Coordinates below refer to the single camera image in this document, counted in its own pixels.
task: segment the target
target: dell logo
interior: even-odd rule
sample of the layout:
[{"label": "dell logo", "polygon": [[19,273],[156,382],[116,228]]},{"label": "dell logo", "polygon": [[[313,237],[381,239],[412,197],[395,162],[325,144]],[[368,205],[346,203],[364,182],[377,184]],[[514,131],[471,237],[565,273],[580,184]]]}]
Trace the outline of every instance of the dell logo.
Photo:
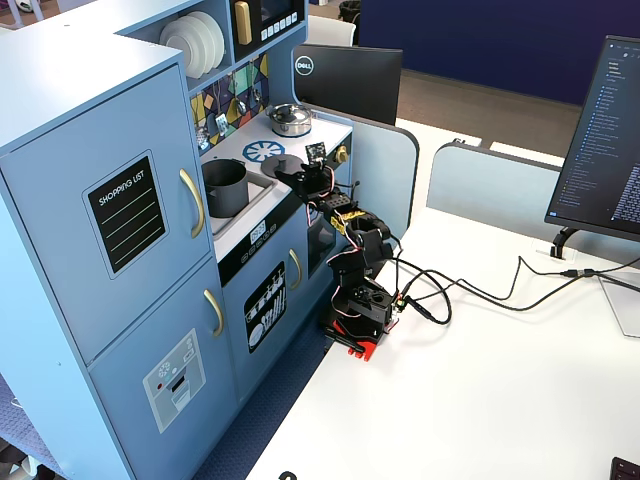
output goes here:
[{"label": "dell logo", "polygon": [[300,75],[307,76],[313,73],[313,60],[309,57],[298,57],[295,63],[296,72]]}]

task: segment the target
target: keyboard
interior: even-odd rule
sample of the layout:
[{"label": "keyboard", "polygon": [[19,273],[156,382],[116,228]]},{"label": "keyboard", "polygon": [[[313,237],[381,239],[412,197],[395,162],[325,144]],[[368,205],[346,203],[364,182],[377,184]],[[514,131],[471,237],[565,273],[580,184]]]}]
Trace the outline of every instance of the keyboard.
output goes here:
[{"label": "keyboard", "polygon": [[609,480],[640,480],[640,467],[615,457],[611,462],[611,478]]}]

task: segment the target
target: oven knob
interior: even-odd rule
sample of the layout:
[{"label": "oven knob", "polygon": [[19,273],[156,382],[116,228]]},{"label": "oven knob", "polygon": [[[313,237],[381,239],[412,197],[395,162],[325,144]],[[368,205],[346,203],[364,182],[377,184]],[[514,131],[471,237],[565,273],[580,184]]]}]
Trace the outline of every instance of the oven knob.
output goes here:
[{"label": "oven knob", "polygon": [[347,153],[347,147],[341,145],[336,152],[336,162],[346,163],[349,160],[349,154]]}]

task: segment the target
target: microwave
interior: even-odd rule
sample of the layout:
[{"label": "microwave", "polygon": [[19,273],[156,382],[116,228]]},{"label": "microwave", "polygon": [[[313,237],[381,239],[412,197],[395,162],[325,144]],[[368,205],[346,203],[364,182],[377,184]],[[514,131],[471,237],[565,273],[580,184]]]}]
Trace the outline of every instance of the microwave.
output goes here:
[{"label": "microwave", "polygon": [[305,0],[230,0],[236,59],[304,20]]}]

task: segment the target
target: colorful tile backsplash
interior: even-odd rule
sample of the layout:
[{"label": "colorful tile backsplash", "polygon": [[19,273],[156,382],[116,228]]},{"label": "colorful tile backsplash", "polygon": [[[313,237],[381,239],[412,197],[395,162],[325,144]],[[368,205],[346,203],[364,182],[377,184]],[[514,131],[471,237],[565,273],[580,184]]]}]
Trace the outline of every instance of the colorful tile backsplash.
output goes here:
[{"label": "colorful tile backsplash", "polygon": [[[260,93],[260,103],[256,102],[251,91],[256,89]],[[240,116],[236,107],[235,92],[243,101],[248,111]],[[209,143],[215,146],[238,128],[241,128],[253,117],[262,112],[269,104],[269,66],[267,54],[256,57],[253,61],[236,70],[235,82],[232,75],[226,75],[213,85],[205,88],[191,98],[191,110],[195,127],[206,127]],[[224,112],[229,122],[229,130],[225,136],[220,136],[215,117]]]}]

